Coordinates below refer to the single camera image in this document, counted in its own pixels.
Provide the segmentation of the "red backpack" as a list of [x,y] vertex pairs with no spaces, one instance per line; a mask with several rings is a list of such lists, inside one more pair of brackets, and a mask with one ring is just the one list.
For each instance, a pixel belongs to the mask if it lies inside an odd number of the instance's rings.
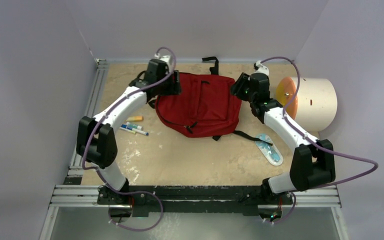
[[188,138],[235,134],[259,142],[237,130],[242,101],[230,93],[235,80],[219,74],[219,60],[215,56],[204,57],[204,62],[214,61],[209,74],[179,72],[180,94],[158,95],[148,102],[161,122]]

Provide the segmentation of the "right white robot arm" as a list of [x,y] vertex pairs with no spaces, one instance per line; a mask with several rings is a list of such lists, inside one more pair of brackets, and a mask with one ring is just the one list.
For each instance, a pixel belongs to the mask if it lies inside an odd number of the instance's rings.
[[230,89],[240,100],[249,102],[252,114],[272,129],[292,150],[289,172],[266,178],[260,196],[268,204],[289,191],[305,191],[333,182],[336,178],[333,144],[307,133],[270,97],[269,77],[264,73],[242,73]]

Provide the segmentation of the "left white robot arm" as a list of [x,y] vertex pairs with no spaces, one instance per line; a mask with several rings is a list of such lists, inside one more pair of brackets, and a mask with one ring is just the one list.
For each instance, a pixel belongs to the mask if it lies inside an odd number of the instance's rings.
[[116,163],[116,132],[128,117],[151,99],[158,95],[180,93],[175,67],[174,57],[156,55],[115,102],[93,117],[82,117],[78,123],[75,150],[82,157],[81,167],[97,173],[110,190],[110,199],[118,205],[126,203],[133,192],[129,190],[129,181]]

